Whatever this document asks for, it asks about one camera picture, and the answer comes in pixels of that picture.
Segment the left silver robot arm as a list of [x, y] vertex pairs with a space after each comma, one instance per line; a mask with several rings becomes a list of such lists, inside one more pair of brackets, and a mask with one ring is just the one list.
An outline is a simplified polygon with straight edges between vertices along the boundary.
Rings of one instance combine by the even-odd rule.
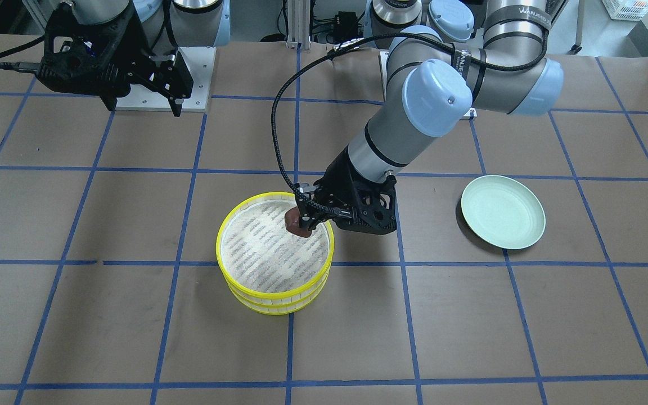
[[460, 1], [370, 1], [368, 34], [388, 47], [385, 102], [314, 184], [298, 183], [286, 229], [308, 237], [321, 223], [370, 234], [396, 230], [395, 175], [453, 130], [470, 108], [543, 115], [563, 69], [546, 56], [553, 7], [486, 1], [483, 46], [466, 41], [475, 16]]

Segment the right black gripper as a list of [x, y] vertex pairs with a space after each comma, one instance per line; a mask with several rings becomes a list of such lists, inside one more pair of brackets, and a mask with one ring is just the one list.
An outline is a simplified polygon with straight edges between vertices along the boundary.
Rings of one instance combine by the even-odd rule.
[[154, 55], [134, 6], [85, 30], [92, 44], [92, 72], [85, 89], [98, 94], [109, 112], [129, 95], [131, 84], [142, 84], [165, 97], [175, 117], [182, 115], [194, 85], [187, 62], [181, 52]]

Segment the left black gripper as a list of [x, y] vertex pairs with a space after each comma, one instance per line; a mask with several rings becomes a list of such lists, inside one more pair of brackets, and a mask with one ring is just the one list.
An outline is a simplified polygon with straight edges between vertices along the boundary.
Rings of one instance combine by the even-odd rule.
[[296, 183], [295, 190], [304, 197], [296, 198], [301, 228], [311, 232], [325, 222], [323, 210], [313, 207], [306, 200], [329, 207], [339, 208], [351, 214], [358, 213], [362, 221], [382, 221], [379, 183], [370, 181], [358, 172], [348, 153], [340, 153], [327, 167], [323, 177], [314, 184]]

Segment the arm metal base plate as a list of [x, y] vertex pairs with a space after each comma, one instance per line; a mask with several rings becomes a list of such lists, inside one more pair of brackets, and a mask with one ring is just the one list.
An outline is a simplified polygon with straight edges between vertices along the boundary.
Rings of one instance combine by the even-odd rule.
[[388, 59], [389, 51], [380, 51], [381, 91], [383, 101], [386, 100], [386, 94], [388, 94]]
[[157, 56], [157, 71], [149, 77], [152, 85], [131, 84], [126, 97], [116, 102], [116, 111], [205, 113], [211, 93], [218, 49], [178, 48], [175, 54]]

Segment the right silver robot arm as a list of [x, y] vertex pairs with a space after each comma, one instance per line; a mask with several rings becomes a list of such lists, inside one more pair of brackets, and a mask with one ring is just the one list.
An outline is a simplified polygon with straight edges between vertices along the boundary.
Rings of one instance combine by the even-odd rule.
[[99, 97], [108, 110], [137, 84], [162, 95], [175, 117], [194, 86], [181, 49], [220, 46], [231, 36], [227, 1], [155, 1], [147, 21], [143, 1], [75, 1], [76, 46], [83, 59], [83, 93]]

